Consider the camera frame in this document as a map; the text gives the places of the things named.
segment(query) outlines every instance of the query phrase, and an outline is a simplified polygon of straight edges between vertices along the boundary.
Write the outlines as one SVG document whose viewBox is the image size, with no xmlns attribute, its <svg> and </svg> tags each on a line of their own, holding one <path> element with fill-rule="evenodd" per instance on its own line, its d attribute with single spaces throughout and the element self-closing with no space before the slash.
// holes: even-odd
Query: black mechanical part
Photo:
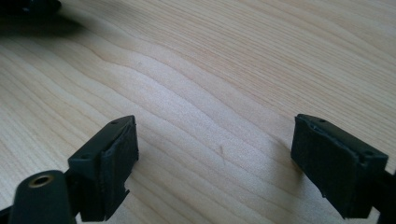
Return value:
<svg viewBox="0 0 396 224">
<path fill-rule="evenodd" d="M 3 16 L 48 16 L 61 8 L 58 0 L 0 0 Z"/>
<path fill-rule="evenodd" d="M 396 179 L 385 171 L 388 156 L 329 121 L 295 118 L 291 157 L 343 218 L 396 223 Z"/>
<path fill-rule="evenodd" d="M 108 220 L 129 190 L 124 183 L 138 160 L 134 116 L 115 119 L 69 158 L 69 170 L 32 175 L 17 188 L 0 224 Z"/>
</svg>

